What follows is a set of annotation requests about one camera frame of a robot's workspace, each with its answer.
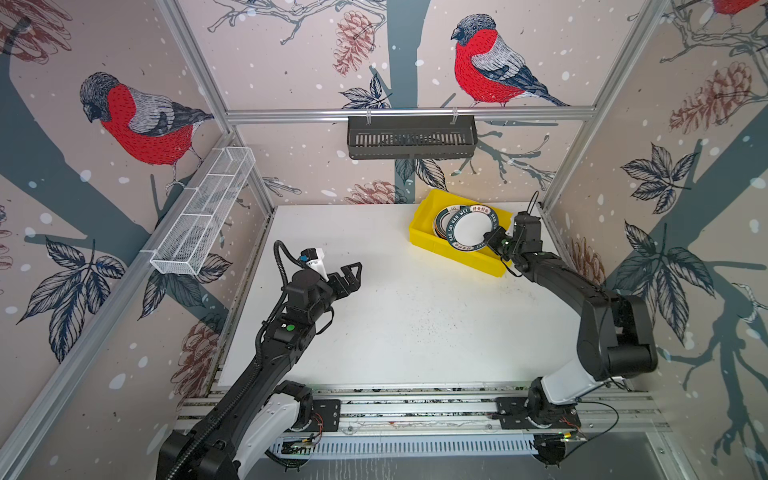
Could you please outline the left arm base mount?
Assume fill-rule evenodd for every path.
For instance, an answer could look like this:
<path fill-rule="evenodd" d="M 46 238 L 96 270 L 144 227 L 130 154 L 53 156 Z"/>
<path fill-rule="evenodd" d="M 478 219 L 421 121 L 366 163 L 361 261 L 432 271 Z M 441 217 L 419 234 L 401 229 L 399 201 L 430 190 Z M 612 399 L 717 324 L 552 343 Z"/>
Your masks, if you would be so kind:
<path fill-rule="evenodd" d="M 287 432 L 298 434 L 337 432 L 341 417 L 341 401 L 338 399 L 314 400 L 312 412 L 304 419 L 300 417 L 297 423 Z"/>

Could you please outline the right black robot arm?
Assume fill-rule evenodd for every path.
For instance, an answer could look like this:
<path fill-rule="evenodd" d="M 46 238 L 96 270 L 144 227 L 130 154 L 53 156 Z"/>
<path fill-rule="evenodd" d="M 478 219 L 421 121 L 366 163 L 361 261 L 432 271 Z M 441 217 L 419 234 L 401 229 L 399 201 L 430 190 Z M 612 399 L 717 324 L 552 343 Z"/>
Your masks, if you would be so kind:
<path fill-rule="evenodd" d="M 608 290 L 544 251 L 540 217 L 521 211 L 511 233 L 496 227 L 484 240 L 502 261 L 510 261 L 522 277 L 549 290 L 579 316 L 576 356 L 529 387 L 526 411 L 531 422 L 548 426 L 612 379 L 656 370 L 658 354 L 645 301 Z"/>

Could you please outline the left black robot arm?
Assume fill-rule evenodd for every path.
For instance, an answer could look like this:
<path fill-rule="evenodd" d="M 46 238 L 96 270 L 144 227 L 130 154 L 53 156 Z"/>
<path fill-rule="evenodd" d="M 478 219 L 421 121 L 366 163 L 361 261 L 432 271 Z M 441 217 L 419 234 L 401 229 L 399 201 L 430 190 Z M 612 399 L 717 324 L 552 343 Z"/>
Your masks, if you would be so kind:
<path fill-rule="evenodd" d="M 255 355 L 226 395 L 186 434 L 172 433 L 158 456 L 159 479 L 244 479 L 277 438 L 313 418 L 309 387 L 286 380 L 332 304 L 359 290 L 362 265 L 322 275 L 304 267 L 281 288 L 262 324 Z"/>

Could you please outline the green lettered plate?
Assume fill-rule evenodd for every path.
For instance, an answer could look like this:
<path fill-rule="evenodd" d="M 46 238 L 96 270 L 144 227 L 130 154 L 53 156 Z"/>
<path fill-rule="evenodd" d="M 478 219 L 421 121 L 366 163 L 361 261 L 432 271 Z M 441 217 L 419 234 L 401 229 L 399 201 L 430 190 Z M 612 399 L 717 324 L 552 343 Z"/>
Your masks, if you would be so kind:
<path fill-rule="evenodd" d="M 445 224 L 446 240 L 455 250 L 475 252 L 486 246 L 485 235 L 499 226 L 496 212 L 481 204 L 460 206 Z"/>

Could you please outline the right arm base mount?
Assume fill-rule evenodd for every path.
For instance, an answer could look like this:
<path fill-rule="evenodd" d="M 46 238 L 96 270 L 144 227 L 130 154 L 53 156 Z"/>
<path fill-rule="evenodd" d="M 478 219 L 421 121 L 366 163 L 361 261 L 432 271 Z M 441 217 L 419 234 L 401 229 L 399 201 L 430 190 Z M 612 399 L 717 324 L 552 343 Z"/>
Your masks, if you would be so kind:
<path fill-rule="evenodd" d="M 575 404 L 553 405 L 546 400 L 497 397 L 496 412 L 491 418 L 498 420 L 503 430 L 580 429 L 581 421 Z"/>

